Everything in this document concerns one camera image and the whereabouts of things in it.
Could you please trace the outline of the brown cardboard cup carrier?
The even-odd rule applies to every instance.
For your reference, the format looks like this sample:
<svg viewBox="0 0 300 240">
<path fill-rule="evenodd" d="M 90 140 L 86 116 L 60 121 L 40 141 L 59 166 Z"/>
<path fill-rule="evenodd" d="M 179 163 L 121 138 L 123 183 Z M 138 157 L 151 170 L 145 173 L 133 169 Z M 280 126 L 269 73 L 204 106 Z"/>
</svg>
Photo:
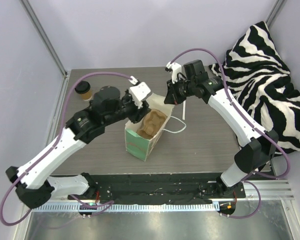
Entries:
<svg viewBox="0 0 300 240">
<path fill-rule="evenodd" d="M 167 116 L 157 110 L 152 109 L 142 120 L 141 127 L 136 131 L 136 133 L 144 139 L 152 139 L 163 126 L 167 119 Z"/>
</svg>

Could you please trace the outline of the black plastic cup lid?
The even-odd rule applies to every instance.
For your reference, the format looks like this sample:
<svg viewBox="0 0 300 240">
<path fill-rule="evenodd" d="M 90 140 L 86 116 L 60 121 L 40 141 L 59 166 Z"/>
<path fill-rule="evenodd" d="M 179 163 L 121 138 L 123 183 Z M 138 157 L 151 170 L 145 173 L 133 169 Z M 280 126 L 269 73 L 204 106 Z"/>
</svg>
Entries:
<svg viewBox="0 0 300 240">
<path fill-rule="evenodd" d="M 74 90 L 77 94 L 83 95 L 88 93 L 90 89 L 91 89 L 90 83 L 82 80 L 77 84 Z"/>
</svg>

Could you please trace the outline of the brown paper coffee cup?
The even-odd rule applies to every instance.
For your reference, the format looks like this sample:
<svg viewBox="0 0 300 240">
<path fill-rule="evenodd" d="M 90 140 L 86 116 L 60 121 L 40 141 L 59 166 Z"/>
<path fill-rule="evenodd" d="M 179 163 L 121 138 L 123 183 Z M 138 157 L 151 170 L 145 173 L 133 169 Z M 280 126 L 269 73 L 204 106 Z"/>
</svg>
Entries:
<svg viewBox="0 0 300 240">
<path fill-rule="evenodd" d="M 82 80 L 77 84 L 74 90 L 84 101 L 89 101 L 92 98 L 91 85 L 87 81 Z"/>
</svg>

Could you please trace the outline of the green paper gift bag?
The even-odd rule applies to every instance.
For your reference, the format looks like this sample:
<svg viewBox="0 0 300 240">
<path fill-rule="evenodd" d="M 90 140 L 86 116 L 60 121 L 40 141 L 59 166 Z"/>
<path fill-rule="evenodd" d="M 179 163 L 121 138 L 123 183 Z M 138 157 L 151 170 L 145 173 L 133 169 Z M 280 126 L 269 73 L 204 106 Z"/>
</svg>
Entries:
<svg viewBox="0 0 300 240">
<path fill-rule="evenodd" d="M 164 104 L 164 100 L 164 96 L 153 93 L 147 99 L 150 112 L 138 123 L 128 121 L 125 124 L 125 149 L 141 161 L 147 160 L 163 132 L 178 134 L 187 127 L 184 121 L 172 116 L 175 106 Z M 182 124 L 181 129 L 168 130 L 166 125 L 170 119 L 179 121 Z"/>
</svg>

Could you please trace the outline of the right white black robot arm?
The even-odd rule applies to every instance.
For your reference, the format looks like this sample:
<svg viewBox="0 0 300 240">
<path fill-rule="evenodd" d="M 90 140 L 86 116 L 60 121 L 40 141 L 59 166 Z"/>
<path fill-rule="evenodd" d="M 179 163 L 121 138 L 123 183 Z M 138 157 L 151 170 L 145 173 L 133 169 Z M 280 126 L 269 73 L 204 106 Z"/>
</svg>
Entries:
<svg viewBox="0 0 300 240">
<path fill-rule="evenodd" d="M 224 88 L 219 76 L 209 77 L 201 60 L 184 65 L 168 62 L 165 70 L 171 74 L 166 82 L 166 105 L 179 105 L 195 96 L 212 107 L 230 126 L 240 146 L 233 164 L 216 178 L 215 194 L 226 198 L 235 186 L 252 171 L 262 169 L 275 155 L 279 136 L 267 131 L 239 105 Z"/>
</svg>

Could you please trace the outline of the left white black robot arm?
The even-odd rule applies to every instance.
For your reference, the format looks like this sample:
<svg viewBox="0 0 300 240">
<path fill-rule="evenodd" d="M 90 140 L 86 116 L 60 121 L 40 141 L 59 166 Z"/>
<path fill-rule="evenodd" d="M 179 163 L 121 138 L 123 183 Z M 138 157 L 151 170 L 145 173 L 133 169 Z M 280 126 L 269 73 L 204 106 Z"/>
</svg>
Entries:
<svg viewBox="0 0 300 240">
<path fill-rule="evenodd" d="M 71 177 L 51 174 L 67 158 L 105 133 L 105 128 L 121 120 L 140 122 L 150 112 L 146 99 L 151 93 L 145 82 L 132 86 L 121 96 L 120 90 L 104 86 L 94 94 L 89 106 L 76 112 L 53 140 L 31 161 L 21 167 L 9 167 L 6 175 L 17 181 L 15 192 L 30 209 L 36 209 L 52 197 L 68 195 L 92 199 L 97 191 L 96 181 L 86 172 Z"/>
</svg>

